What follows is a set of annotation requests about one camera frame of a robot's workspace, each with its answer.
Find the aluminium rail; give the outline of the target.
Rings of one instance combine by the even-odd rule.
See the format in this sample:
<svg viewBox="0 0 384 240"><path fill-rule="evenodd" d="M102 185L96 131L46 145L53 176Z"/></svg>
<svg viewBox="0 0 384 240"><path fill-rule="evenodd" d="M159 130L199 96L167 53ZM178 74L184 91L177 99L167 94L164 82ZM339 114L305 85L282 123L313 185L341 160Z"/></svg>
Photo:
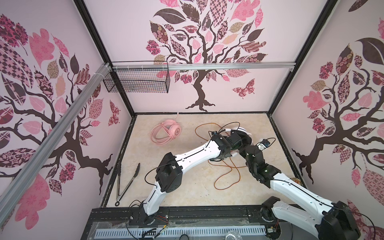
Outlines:
<svg viewBox="0 0 384 240"><path fill-rule="evenodd" d="M294 62L259 62L259 63L219 63L219 64L169 64L158 65L153 62L113 62L111 71L190 71L190 70L237 70L237 69L294 69Z"/></svg>
<svg viewBox="0 0 384 240"><path fill-rule="evenodd" d="M82 93L71 104L64 116L59 120L53 131L47 136L43 143L37 148L32 159L21 169L20 173L10 183L5 192L1 195L1 224L5 222L12 210L15 208L20 198L32 184L37 174L42 169L44 163L49 159L58 143L64 137L68 128L79 115L88 99L93 94L97 86L103 81L110 72L111 64L103 63L91 78Z"/></svg>

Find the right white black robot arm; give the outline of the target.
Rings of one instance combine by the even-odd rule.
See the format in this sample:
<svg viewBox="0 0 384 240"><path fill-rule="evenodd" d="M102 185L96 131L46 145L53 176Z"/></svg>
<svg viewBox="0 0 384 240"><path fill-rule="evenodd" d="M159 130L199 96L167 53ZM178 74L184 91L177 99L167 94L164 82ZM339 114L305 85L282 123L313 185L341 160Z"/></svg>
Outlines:
<svg viewBox="0 0 384 240"><path fill-rule="evenodd" d="M341 201L334 203L297 184L281 170L267 164L258 146L243 147L240 155L259 183L297 204L293 207L277 197L268 198L260 210L264 221L284 220L319 240L357 240L361 237L348 205Z"/></svg>

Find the pink headphones with cable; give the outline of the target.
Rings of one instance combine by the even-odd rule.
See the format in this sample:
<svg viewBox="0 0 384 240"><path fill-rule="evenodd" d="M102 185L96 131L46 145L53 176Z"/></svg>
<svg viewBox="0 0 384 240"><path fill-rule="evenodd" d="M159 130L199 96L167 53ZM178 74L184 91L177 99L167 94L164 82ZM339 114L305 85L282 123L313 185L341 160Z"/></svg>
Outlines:
<svg viewBox="0 0 384 240"><path fill-rule="evenodd" d="M157 146L164 146L178 138L182 127L177 122L179 114L173 119L166 119L154 126L150 132L150 140Z"/></svg>

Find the left aluminium rail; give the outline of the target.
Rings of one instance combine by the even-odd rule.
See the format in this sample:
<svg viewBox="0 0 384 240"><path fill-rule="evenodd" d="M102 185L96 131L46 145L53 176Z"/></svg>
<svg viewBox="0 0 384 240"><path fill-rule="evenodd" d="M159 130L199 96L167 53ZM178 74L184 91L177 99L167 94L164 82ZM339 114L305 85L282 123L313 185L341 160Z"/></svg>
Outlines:
<svg viewBox="0 0 384 240"><path fill-rule="evenodd" d="M110 72L111 64L103 63L91 78L82 93L71 104L64 116L59 120L53 131L47 136L43 143L37 148L32 159L21 169L20 173L10 183L5 192L1 195L1 224L5 222L12 210L15 208L20 198L32 184L37 174L42 169L44 163L49 159L58 143L64 137L68 128L79 115L88 99L93 94L97 86L103 81Z"/></svg>

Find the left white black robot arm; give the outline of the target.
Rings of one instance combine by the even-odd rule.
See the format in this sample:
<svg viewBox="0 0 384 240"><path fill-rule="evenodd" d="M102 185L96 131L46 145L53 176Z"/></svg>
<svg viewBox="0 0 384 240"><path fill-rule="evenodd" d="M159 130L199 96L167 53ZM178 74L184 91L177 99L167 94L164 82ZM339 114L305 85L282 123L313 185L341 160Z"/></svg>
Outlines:
<svg viewBox="0 0 384 240"><path fill-rule="evenodd" d="M154 169L155 183L149 196L139 206L138 221L144 225L151 223L167 194L182 184L183 175L193 167L205 161L221 161L241 153L253 143L252 138L243 130L230 130L229 136L214 133L204 145L179 155L167 153Z"/></svg>

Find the white black headphones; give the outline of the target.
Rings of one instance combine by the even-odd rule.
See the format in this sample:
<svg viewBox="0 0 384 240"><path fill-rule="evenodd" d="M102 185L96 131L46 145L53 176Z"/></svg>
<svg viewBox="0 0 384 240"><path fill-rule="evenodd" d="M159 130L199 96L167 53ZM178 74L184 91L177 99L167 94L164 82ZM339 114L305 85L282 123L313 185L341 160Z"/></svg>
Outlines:
<svg viewBox="0 0 384 240"><path fill-rule="evenodd" d="M233 129L224 129L225 133L228 133L230 135L237 134L240 138L243 144L251 145L253 143L251 133L248 133L244 128L238 127Z"/></svg>

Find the black tongs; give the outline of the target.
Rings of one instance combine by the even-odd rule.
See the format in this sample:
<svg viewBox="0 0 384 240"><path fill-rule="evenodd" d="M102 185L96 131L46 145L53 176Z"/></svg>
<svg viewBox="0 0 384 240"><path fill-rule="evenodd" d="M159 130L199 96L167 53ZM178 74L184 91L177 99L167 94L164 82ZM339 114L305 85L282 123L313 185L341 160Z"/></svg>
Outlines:
<svg viewBox="0 0 384 240"><path fill-rule="evenodd" d="M118 207L121 203L121 200L122 198L124 197L124 195L126 194L126 192L128 191L129 187L132 185L133 181L135 180L135 178L138 176L139 172L140 172L140 168L141 168L141 164L138 163L137 165L137 168L135 170L135 173L133 175L133 177L130 179L129 183L126 185L126 187L124 188L124 190L122 191L122 193L120 193L120 185L121 185L121 169L122 169L122 165L120 165L118 167L118 179L117 179L117 196L116 196L116 202L115 202L115 207Z"/></svg>

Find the back aluminium rail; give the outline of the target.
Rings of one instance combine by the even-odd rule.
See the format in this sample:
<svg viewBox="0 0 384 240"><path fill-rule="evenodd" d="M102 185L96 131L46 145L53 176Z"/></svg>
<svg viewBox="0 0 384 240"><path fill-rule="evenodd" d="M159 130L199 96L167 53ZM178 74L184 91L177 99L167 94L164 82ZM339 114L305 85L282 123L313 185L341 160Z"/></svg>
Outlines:
<svg viewBox="0 0 384 240"><path fill-rule="evenodd" d="M111 71L190 71L190 70L237 70L237 69L294 69L294 62L259 62L259 63L219 63L219 64L169 64L158 65L153 62L113 62Z"/></svg>

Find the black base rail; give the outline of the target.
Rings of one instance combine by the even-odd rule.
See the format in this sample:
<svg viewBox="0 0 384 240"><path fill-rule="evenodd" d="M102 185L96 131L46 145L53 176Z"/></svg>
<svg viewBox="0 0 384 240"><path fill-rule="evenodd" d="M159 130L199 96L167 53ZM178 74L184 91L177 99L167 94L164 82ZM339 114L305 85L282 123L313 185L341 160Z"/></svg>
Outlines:
<svg viewBox="0 0 384 240"><path fill-rule="evenodd" d="M220 226L264 226L265 236L243 236L245 240L314 240L315 236L284 220L266 222L261 216L262 205L245 206L197 206L160 207L154 220L148 225L138 221L139 206L123 208L93 209L81 236L83 240L94 240L97 229L167 228L167 227L220 227ZM222 240L224 237L162 238L157 240Z"/></svg>

